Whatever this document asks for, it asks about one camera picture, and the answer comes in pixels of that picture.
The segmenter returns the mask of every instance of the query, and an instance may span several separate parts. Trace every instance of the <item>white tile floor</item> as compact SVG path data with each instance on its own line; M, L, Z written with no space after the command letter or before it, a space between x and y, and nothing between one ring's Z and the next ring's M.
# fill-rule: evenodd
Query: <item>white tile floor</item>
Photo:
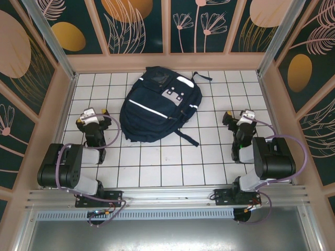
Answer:
M180 72L191 78L192 72ZM73 96L63 143L85 140L75 125L88 107L97 112L107 108L117 120L125 96L143 73L81 74ZM203 93L198 111L181 131L200 143L190 145L176 134L154 143L130 142L125 136L107 148L101 165L84 165L83 174L103 182L106 188L157 187L230 184L253 165L237 165L231 160L232 132L222 124L227 110L236 117L240 110L255 110L256 118L271 123L255 71L201 71L212 81L195 77ZM258 136L271 130L257 126ZM116 135L112 124L105 131L106 142Z

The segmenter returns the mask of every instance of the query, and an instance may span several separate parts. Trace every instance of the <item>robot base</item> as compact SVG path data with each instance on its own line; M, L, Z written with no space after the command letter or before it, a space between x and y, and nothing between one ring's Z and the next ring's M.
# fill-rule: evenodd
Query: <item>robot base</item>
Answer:
M257 192L244 192L240 189L239 178L231 184L229 189L215 189L212 195L217 206L237 206L261 204L260 194Z
M121 200L122 191L103 191L102 196L94 196L106 200ZM114 202L113 205L116 208L121 207L121 202ZM109 202L96 201L84 196L76 196L75 202L76 208L110 208Z

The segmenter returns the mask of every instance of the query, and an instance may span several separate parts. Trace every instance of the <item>backpack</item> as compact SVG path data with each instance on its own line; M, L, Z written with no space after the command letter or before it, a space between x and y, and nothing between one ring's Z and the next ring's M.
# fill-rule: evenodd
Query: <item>backpack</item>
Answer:
M198 142L178 130L200 105L202 94L193 80L198 73L188 79L159 66L147 67L146 70L133 85L121 108L120 125L126 139L154 142L175 132L199 146Z

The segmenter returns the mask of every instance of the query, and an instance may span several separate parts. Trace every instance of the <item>enclosure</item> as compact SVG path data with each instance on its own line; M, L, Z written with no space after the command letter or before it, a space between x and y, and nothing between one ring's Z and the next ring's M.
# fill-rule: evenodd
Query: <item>enclosure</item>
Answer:
M1 1L0 250L333 250L334 16L334 0ZM84 109L119 120L133 84L157 65L212 79L195 77L202 102L181 128L199 146L121 132L105 161L81 174L122 191L127 206L103 230L90 228L87 213L98 208L40 187L37 172L51 143L84 144ZM232 160L222 123L245 109L308 152L301 175L261 188L273 212L254 226L210 200L254 170ZM273 135L260 123L256 131ZM299 170L304 152L287 143ZM250 222L269 211L261 199Z

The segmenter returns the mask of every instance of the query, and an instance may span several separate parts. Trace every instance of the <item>backpack pocket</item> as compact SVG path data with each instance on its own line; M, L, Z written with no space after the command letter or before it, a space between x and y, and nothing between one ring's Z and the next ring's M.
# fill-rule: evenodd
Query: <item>backpack pocket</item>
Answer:
M133 116L150 124L161 125L174 118L175 104L161 95L145 88L136 89L127 100L125 109Z

